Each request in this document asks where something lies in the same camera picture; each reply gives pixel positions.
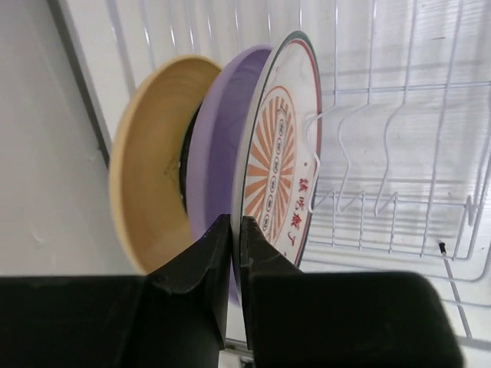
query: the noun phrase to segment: white wire rack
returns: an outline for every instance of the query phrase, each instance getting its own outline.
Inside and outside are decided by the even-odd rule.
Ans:
[[[169,58],[193,52],[224,64],[306,31],[325,109],[302,268],[420,272],[461,344],[491,351],[491,3],[106,0],[98,11],[109,30],[97,42],[108,36],[116,56],[105,62],[91,57],[95,41],[83,29],[98,5],[84,3],[67,0],[65,15],[108,145],[129,96]],[[106,91],[113,69],[124,92]]]

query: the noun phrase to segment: plate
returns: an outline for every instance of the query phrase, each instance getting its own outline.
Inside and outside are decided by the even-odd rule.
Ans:
[[[216,218],[230,213],[240,137],[255,86],[269,54],[255,46],[230,61],[199,109],[189,145],[186,207],[195,240]]]
[[[238,272],[240,222],[253,216],[264,236],[299,265],[315,191],[315,158],[305,121],[322,109],[313,47],[305,33],[291,33],[270,55],[252,97],[242,133],[232,195],[234,270]],[[321,119],[308,132],[321,153]]]
[[[219,72],[204,57],[174,59],[141,84],[121,118],[110,157],[110,205],[120,243],[143,273],[193,243],[179,161],[189,121]]]

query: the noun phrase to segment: white surface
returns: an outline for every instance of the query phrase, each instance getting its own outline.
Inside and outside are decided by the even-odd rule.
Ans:
[[[339,1],[336,76],[333,33],[336,17],[332,0],[142,0],[140,4],[143,3],[143,7],[136,0],[115,0],[122,34],[125,36],[124,46],[130,55],[128,75],[125,74],[125,63],[120,58],[120,48],[117,47],[106,2],[64,0],[64,3],[66,14],[74,25],[72,36],[80,42],[79,54],[87,62],[86,77],[94,85],[93,98],[101,106],[100,119],[103,131],[107,131],[108,144],[131,95],[132,86],[128,86],[128,81],[132,80],[137,87],[153,70],[153,65],[158,66],[175,54],[193,51],[224,64],[250,45],[269,41],[275,44],[288,31],[302,27],[317,51],[326,108],[333,104],[334,81],[337,90],[344,92],[339,94],[336,108],[325,118],[319,190],[327,192],[334,189],[339,192],[341,188],[347,161],[339,146],[338,129],[343,119],[348,117],[341,128],[341,140],[351,160],[351,171],[344,194],[348,197],[355,196],[364,190],[368,196],[376,197],[386,169],[384,127],[387,118],[401,104],[402,89],[373,94],[371,105],[367,109],[353,116],[350,114],[367,102],[371,42],[374,45],[371,86],[379,88],[404,85],[412,1],[378,1],[373,39],[372,3]],[[168,11],[167,3],[170,4],[171,11]],[[409,249],[415,254],[419,254],[425,229],[433,154],[444,97],[443,89],[433,89],[435,86],[430,85],[444,84],[447,81],[457,5],[457,0],[419,0],[409,85],[424,84],[429,87],[408,93],[407,105],[394,119],[388,134],[393,165],[383,194],[388,196],[398,191],[402,199],[422,202],[419,205],[398,207],[394,247]],[[452,89],[448,94],[437,159],[434,200],[438,202],[463,204],[466,196],[473,193],[479,156],[489,123],[490,8],[491,2],[486,0],[464,2],[451,81],[479,82],[481,85],[461,86]],[[207,15],[211,27],[208,27]],[[147,34],[143,31],[145,19]],[[271,40],[268,23],[271,25]],[[176,47],[171,37],[171,24]],[[332,200],[328,200],[315,215],[311,240],[331,242],[331,208]],[[355,201],[349,210],[337,216],[336,242],[358,244],[360,210],[360,202]],[[387,249],[393,206],[389,205],[381,218],[374,217],[373,203],[367,204],[365,210],[363,243]],[[437,242],[440,240],[447,243],[449,251],[453,250],[461,215],[461,208],[433,206],[427,237],[429,253],[437,254]],[[455,261],[451,264],[455,277],[471,280],[482,272],[483,258],[491,240],[490,222],[491,212],[488,206],[485,208],[472,259],[469,262]],[[468,248],[471,231],[471,227],[465,227],[460,255]],[[305,252],[305,258],[317,261],[302,264],[309,271],[347,271],[353,270],[352,266],[359,265],[409,269],[446,276],[443,262],[428,257],[360,253],[311,243]],[[322,260],[351,266],[319,264]],[[442,298],[454,298],[449,282],[433,280],[433,283]],[[489,275],[476,284],[460,282],[457,287],[463,301],[491,305]],[[446,308],[455,331],[463,334],[457,307],[446,304]],[[473,336],[491,340],[489,309],[465,307],[464,310]],[[235,317],[229,318],[227,331],[234,338],[238,338],[243,332],[240,314],[236,311],[231,308],[230,313]],[[471,356],[472,359],[477,359],[475,353],[470,353],[469,357]]]
[[[45,2],[0,2],[0,274],[128,274],[107,169]]]

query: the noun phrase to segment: white plate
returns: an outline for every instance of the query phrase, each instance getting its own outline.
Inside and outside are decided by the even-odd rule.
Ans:
[[[316,170],[305,122],[320,114],[321,106],[315,53],[308,37],[295,31],[269,55],[242,132],[232,191],[236,278],[244,215],[256,219],[266,239],[289,261],[300,263]],[[320,155],[321,119],[308,134]]]

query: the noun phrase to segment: white wall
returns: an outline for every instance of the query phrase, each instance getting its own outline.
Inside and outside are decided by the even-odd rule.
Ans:
[[[46,2],[0,2],[0,81],[0,274],[133,273]]]

